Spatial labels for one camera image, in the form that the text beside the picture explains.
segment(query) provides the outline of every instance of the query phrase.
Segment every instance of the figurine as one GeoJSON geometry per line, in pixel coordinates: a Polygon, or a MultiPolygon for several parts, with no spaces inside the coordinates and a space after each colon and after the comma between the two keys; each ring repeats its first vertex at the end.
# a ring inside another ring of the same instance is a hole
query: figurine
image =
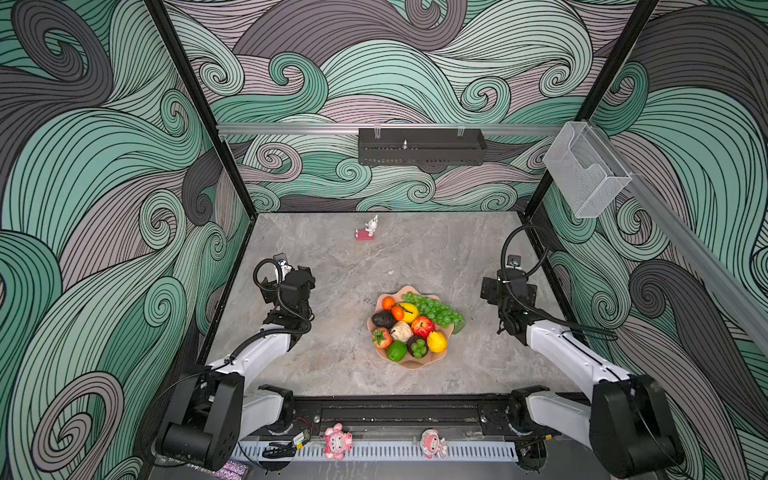
{"type": "Polygon", "coordinates": [[[335,424],[332,428],[328,427],[323,439],[326,441],[326,448],[323,453],[329,460],[332,458],[341,460],[344,458],[344,452],[352,450],[352,434],[342,432],[340,423],[335,424]]]}
{"type": "Polygon", "coordinates": [[[437,458],[445,458],[448,454],[448,444],[445,439],[440,438],[440,434],[437,430],[429,429],[422,433],[422,452],[427,455],[427,458],[433,456],[437,458]]]}
{"type": "Polygon", "coordinates": [[[379,215],[374,215],[371,220],[366,223],[366,228],[355,230],[355,238],[357,240],[373,240],[373,234],[376,232],[376,228],[379,226],[379,215]]]}

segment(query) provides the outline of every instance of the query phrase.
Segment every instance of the black post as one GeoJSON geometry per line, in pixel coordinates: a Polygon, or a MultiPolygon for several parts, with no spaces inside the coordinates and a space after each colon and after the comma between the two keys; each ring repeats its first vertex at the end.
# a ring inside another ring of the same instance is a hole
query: black post
{"type": "Polygon", "coordinates": [[[205,99],[203,89],[200,84],[197,83],[194,71],[192,70],[192,64],[187,58],[187,54],[184,52],[184,47],[181,45],[179,35],[174,29],[174,25],[170,21],[168,10],[165,9],[163,0],[144,0],[147,5],[150,15],[154,20],[154,24],[157,30],[160,32],[160,36],[163,38],[165,48],[168,50],[171,60],[174,61],[176,69],[179,71],[181,81],[184,83],[184,87],[187,88],[192,100],[192,104],[197,110],[197,114],[200,115],[200,119],[203,121],[203,126],[210,136],[210,141],[216,149],[216,153],[219,154],[221,163],[224,168],[227,169],[227,174],[232,180],[232,185],[235,187],[237,196],[240,197],[240,201],[243,202],[245,211],[250,217],[251,223],[256,219],[256,208],[253,206],[253,202],[250,199],[248,190],[245,188],[243,178],[240,177],[240,173],[237,171],[237,164],[232,157],[232,152],[227,145],[219,138],[219,131],[216,128],[216,117],[214,117],[213,111],[210,109],[208,101],[205,99]]]}
{"type": "MultiPolygon", "coordinates": [[[[592,85],[587,97],[584,99],[584,103],[581,104],[581,108],[574,119],[575,121],[584,121],[592,118],[592,115],[598,109],[600,100],[608,91],[621,67],[624,66],[630,52],[632,52],[634,43],[643,31],[658,2],[659,0],[640,0],[637,3],[627,24],[624,26],[624,30],[619,35],[619,38],[617,38],[613,50],[608,55],[608,60],[606,60],[605,65],[600,70],[598,79],[592,85]]],[[[530,219],[533,217],[534,212],[544,200],[544,195],[547,194],[550,185],[552,185],[552,176],[549,174],[549,171],[545,171],[536,187],[536,191],[531,195],[531,199],[525,206],[526,218],[530,219]]]]}

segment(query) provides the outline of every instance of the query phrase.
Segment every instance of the gray floor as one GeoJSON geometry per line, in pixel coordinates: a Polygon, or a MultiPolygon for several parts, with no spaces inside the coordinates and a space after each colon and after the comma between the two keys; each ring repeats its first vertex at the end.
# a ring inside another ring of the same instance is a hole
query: gray floor
{"type": "MultiPolygon", "coordinates": [[[[284,252],[317,278],[310,305],[312,331],[267,367],[255,386],[269,383],[296,395],[436,394],[509,392],[541,384],[556,392],[576,386],[548,360],[513,337],[496,335],[496,307],[479,297],[482,277],[498,269],[517,214],[379,214],[376,240],[360,242],[354,230],[371,214],[262,214],[253,229],[237,280],[208,357],[230,353],[255,333],[268,311],[251,276],[256,264],[284,252]],[[366,328],[381,293],[413,285],[461,310],[467,326],[449,340],[449,354],[416,371],[376,355],[366,328]]],[[[528,238],[519,234],[509,253],[535,263],[528,238]]],[[[544,274],[537,306],[561,312],[544,274]]]]}

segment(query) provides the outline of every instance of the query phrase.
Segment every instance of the plate of fruit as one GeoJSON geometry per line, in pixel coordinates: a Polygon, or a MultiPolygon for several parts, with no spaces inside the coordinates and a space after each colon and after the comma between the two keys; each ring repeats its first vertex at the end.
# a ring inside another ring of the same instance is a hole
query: plate of fruit
{"type": "Polygon", "coordinates": [[[437,296],[423,296],[404,286],[398,293],[379,297],[368,330],[380,357],[415,370],[444,357],[451,334],[464,323],[464,316],[437,296]]]}

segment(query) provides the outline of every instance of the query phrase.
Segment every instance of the white figurine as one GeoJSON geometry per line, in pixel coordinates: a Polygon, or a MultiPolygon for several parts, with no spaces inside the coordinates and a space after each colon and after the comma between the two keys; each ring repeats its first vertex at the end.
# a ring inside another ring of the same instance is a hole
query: white figurine
{"type": "Polygon", "coordinates": [[[379,215],[374,215],[371,220],[368,220],[368,223],[366,223],[366,232],[368,232],[368,235],[373,237],[373,234],[376,232],[376,228],[379,226],[379,215]]]}

